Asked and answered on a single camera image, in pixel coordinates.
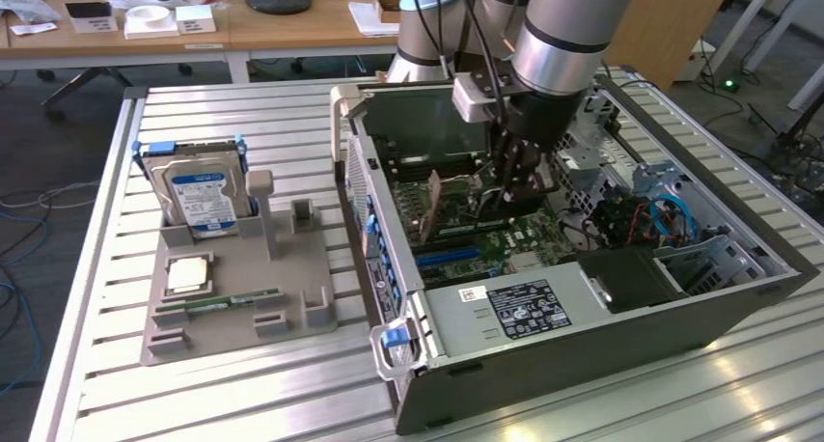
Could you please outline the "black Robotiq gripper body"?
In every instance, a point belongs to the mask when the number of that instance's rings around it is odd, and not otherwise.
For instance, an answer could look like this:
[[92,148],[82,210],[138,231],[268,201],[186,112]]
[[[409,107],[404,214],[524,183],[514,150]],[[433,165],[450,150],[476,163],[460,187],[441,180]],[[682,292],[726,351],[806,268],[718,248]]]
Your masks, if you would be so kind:
[[580,92],[556,96],[526,92],[505,102],[505,123],[486,126],[488,149],[500,143],[504,132],[534,143],[541,151],[556,148],[580,107]]

